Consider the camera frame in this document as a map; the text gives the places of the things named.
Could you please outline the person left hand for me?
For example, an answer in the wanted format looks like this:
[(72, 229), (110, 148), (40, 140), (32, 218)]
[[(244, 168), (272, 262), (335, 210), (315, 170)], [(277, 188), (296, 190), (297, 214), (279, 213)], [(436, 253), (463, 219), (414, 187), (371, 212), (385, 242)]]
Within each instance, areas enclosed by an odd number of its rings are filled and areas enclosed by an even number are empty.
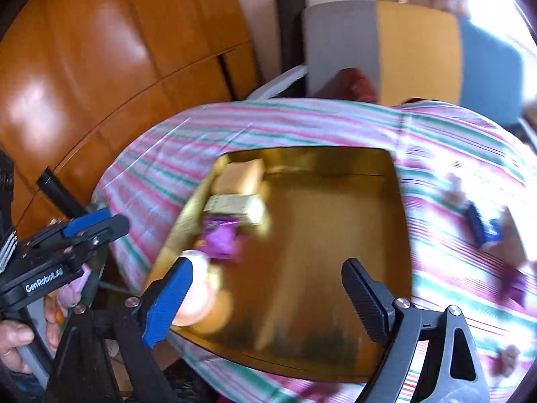
[[(55, 299), (44, 298), (44, 318), (46, 320), (46, 340), (50, 350), (55, 353), (61, 339), (61, 328), (57, 322), (58, 305)], [(32, 368), (21, 357), (18, 349), (29, 345), (34, 333), (29, 326), (18, 321), (1, 321), (1, 362), (15, 373), (33, 374)]]

